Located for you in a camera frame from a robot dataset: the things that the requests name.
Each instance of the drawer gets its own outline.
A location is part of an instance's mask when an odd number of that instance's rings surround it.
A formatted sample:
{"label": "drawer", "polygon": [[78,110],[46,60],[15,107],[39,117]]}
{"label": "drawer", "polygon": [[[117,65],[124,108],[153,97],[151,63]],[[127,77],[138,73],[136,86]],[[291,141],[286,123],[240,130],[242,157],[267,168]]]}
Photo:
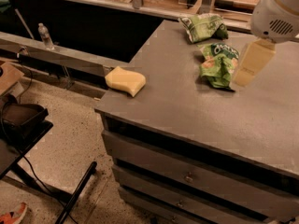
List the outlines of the drawer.
{"label": "drawer", "polygon": [[169,185],[159,183],[136,172],[120,168],[116,165],[112,169],[116,180],[122,186],[145,193],[204,219],[220,224],[262,224],[262,221],[233,212],[228,208],[208,203],[187,192],[174,189]]}
{"label": "drawer", "polygon": [[175,208],[169,207],[163,203],[159,203],[148,196],[134,192],[129,189],[119,188],[119,194],[129,204],[142,207],[151,213],[170,220],[177,224],[210,224],[196,217],[186,215]]}
{"label": "drawer", "polygon": [[288,193],[119,134],[103,131],[102,135],[113,158],[283,222],[299,214],[298,198]]}

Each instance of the concrete floor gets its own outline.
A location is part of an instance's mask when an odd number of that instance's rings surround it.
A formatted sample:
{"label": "concrete floor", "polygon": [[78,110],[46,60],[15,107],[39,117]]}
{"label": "concrete floor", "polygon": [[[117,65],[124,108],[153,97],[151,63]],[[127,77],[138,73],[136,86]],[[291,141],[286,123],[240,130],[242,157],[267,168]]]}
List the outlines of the concrete floor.
{"label": "concrete floor", "polygon": [[[52,77],[33,80],[21,103],[40,104],[49,110],[47,120],[54,127],[26,155],[37,176],[54,187],[73,192],[92,161],[97,161],[93,175],[71,212],[79,224],[150,224],[155,217],[132,207],[119,197],[111,172],[112,159],[106,154],[101,132],[102,120],[93,111],[100,100],[88,86],[76,83],[69,91],[65,82]],[[22,80],[23,87],[29,79]],[[32,173],[25,160],[19,162]],[[53,198],[5,177],[0,180],[0,213],[11,210],[20,202],[29,205],[24,224],[55,223],[63,208]],[[69,217],[65,223],[74,223]],[[168,223],[158,218],[159,224]]]}

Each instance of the table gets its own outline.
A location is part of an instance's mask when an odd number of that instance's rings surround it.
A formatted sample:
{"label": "table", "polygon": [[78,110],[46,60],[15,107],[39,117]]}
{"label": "table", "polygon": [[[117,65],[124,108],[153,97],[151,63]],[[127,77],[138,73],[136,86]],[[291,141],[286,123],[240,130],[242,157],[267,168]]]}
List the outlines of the table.
{"label": "table", "polygon": [[96,162],[93,161],[86,171],[85,175],[80,180],[75,191],[70,194],[61,189],[57,189],[49,184],[45,184],[44,187],[38,180],[28,175],[18,164],[18,161],[24,157],[24,155],[35,146],[35,144],[52,128],[53,124],[47,120],[38,124],[32,131],[32,134],[27,138],[22,147],[19,147],[19,151],[8,144],[7,139],[0,138],[0,179],[2,179],[8,171],[12,171],[18,176],[21,181],[28,187],[36,189],[40,192],[48,194],[49,196],[64,203],[64,210],[59,215],[56,224],[64,223],[67,215],[72,210],[72,207],[76,203],[79,194],[83,191],[91,175],[95,172]]}
{"label": "table", "polygon": [[[255,39],[224,42],[242,50]],[[279,44],[249,87],[216,90],[199,76],[199,48],[164,21],[130,62],[146,86],[135,98],[109,90],[95,108],[122,198],[184,224],[299,216],[298,50]]]}

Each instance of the speaker grille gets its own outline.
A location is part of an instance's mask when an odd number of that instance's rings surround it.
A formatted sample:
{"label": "speaker grille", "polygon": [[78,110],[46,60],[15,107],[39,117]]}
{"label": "speaker grille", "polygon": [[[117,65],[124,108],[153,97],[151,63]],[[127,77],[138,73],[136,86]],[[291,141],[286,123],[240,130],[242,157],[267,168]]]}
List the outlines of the speaker grille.
{"label": "speaker grille", "polygon": [[285,35],[292,32],[292,25],[283,20],[275,20],[270,22],[270,29],[281,35]]}

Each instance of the orange shoe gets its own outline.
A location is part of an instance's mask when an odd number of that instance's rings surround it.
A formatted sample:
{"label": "orange shoe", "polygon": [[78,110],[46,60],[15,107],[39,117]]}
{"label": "orange shoe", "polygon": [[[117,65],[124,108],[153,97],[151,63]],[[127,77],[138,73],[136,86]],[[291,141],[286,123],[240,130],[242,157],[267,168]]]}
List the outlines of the orange shoe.
{"label": "orange shoe", "polygon": [[25,217],[27,208],[26,203],[20,203],[13,211],[0,216],[0,224],[20,224]]}

